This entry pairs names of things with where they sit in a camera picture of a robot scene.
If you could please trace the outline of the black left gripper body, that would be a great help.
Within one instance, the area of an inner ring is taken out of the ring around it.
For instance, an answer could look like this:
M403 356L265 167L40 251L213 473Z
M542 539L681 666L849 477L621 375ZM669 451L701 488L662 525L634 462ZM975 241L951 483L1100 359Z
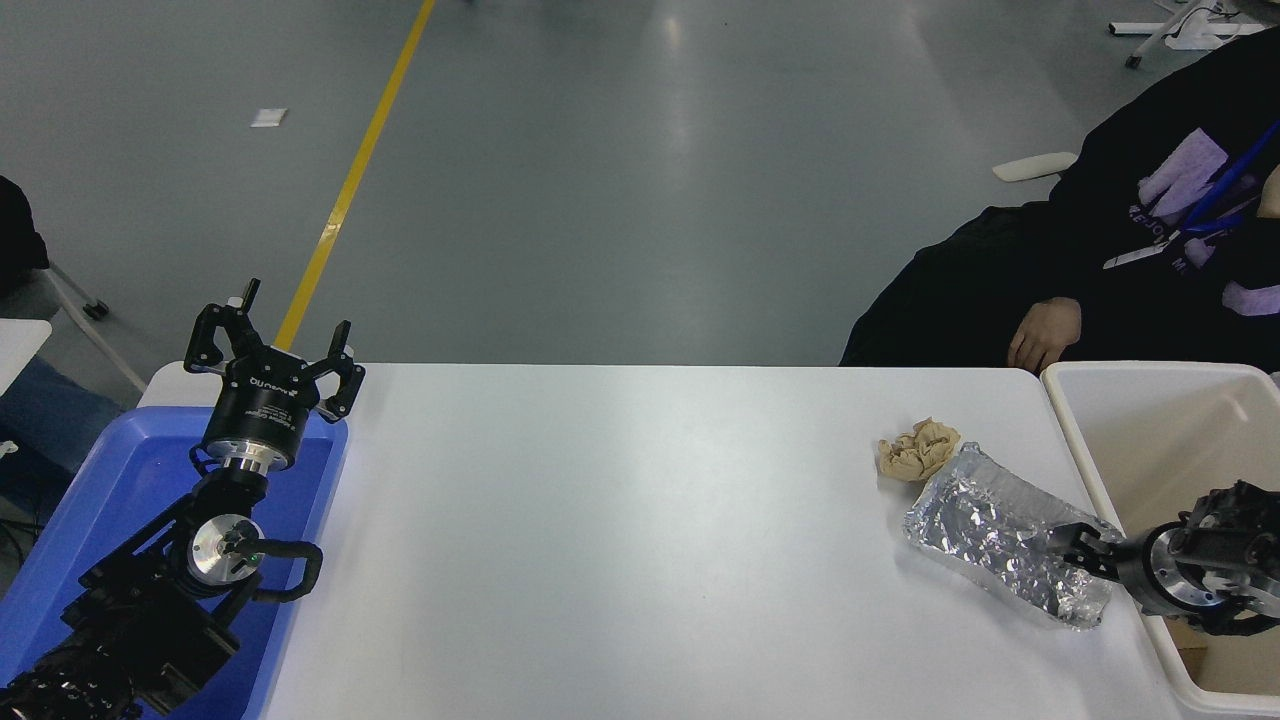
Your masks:
M229 457L253 446L270 454L270 464L293 464L317 400L301 357L271 347L236 357L221 375L204 452Z

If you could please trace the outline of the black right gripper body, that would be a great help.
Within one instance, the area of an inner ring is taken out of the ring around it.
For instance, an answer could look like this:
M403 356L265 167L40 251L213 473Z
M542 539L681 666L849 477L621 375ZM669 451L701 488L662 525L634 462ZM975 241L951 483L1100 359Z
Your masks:
M1158 532L1126 538L1116 544L1116 583L1123 585L1142 612L1167 612L1164 589L1153 579L1149 551Z

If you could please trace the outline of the person's hand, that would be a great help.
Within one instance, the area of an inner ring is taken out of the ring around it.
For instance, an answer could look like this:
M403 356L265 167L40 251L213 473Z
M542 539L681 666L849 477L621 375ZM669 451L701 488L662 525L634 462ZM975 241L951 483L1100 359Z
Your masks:
M1075 299L1033 304L1007 347L1007 366L1039 375L1082 338L1083 313Z

